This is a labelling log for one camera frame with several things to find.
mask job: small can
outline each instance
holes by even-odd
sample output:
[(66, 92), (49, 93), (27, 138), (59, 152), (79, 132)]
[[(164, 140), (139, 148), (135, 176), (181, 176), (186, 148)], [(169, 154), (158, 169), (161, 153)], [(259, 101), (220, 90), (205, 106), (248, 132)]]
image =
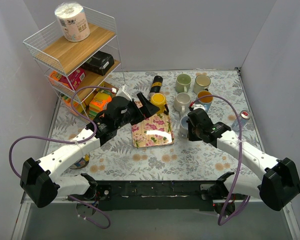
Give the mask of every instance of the small can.
[(149, 97), (151, 98), (154, 94), (157, 94), (160, 92), (161, 86), (162, 86), (162, 82), (164, 81), (164, 79), (162, 78), (162, 76), (155, 76), (151, 85), (151, 89), (150, 89), (150, 93), (149, 93)]
[[(244, 127), (247, 122), (251, 119), (251, 113), (248, 110), (242, 110), (239, 114), (241, 126)], [(239, 132), (239, 123), (238, 119), (235, 119), (231, 129), (235, 132)]]
[(85, 166), (88, 165), (89, 160), (90, 160), (90, 155), (86, 154), (80, 160), (78, 160), (77, 162), (75, 162), (74, 164), (72, 164), (70, 166), (70, 169), (82, 169), (82, 168), (84, 168)]

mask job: cup handle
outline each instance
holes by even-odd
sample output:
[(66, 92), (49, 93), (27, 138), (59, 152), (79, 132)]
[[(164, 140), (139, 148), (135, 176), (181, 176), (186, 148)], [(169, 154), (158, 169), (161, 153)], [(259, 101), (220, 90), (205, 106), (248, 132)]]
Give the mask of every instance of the cup handle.
[(169, 108), (168, 108), (168, 105), (165, 104), (164, 107), (165, 107), (165, 111), (164, 111), (163, 113), (164, 113), (165, 115), (169, 115)]
[(186, 110), (185, 106), (182, 106), (181, 112), (180, 112), (181, 116), (183, 116), (185, 114), (185, 110)]

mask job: gray wall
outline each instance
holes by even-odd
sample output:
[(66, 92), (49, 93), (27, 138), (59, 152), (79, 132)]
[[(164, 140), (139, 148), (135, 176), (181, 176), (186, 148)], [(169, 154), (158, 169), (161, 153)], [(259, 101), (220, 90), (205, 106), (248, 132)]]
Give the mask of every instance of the gray wall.
[[(24, 0), (39, 28), (65, 0)], [(114, 16), (126, 70), (242, 66), (276, 0), (80, 0)]]
[[(22, 0), (0, 0), (0, 240), (10, 239), (23, 194), (9, 166), (10, 145), (24, 135), (46, 136), (56, 103), (56, 94), (22, 44), (37, 30)], [(42, 155), (44, 144), (24, 140), (15, 147), (19, 172), (26, 159)]]
[[(277, 0), (242, 77), (267, 153), (291, 158), (300, 175), (300, 0)], [(292, 201), (300, 227), (300, 195)]]

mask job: floral tablecloth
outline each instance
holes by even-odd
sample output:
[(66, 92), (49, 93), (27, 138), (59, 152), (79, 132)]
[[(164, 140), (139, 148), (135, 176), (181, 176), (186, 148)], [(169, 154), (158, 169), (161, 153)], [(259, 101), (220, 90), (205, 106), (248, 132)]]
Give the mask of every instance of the floral tablecloth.
[[(125, 72), (128, 92), (137, 99), (143, 92), (148, 96), (155, 75), (163, 77), (161, 92), (166, 96), (170, 109), (174, 144), (167, 146), (136, 148), (133, 146), (131, 125), (117, 132), (117, 136), (90, 153), (90, 163), (80, 170), (67, 169), (64, 176), (88, 173), (96, 180), (216, 180), (223, 173), (235, 171), (238, 161), (229, 154), (203, 142), (190, 142), (178, 137), (180, 115), (173, 107), (176, 77), (185, 73), (191, 76), (189, 94), (194, 100), (193, 85), (196, 75), (207, 74), (211, 78), (209, 91), (228, 99), (240, 112), (248, 109), (241, 83), (236, 71), (140, 71)], [(110, 80), (122, 82), (122, 73), (113, 73)], [(208, 112), (213, 122), (222, 121), (231, 126), (235, 115), (222, 100), (214, 99)], [(53, 126), (52, 138), (69, 140), (75, 137), (85, 123), (72, 115), (66, 107), (60, 106)], [(253, 122), (243, 129), (247, 142), (260, 149), (260, 143)], [(48, 153), (61, 145), (51, 142)], [(241, 167), (241, 174), (256, 179), (257, 176), (247, 167)]]

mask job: paper towel roll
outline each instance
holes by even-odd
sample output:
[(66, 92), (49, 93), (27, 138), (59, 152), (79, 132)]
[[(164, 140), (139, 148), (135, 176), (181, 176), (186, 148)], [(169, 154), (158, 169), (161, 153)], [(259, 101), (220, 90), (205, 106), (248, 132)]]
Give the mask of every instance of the paper towel roll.
[(80, 42), (89, 36), (85, 10), (79, 3), (64, 2), (54, 10), (54, 14), (67, 40)]

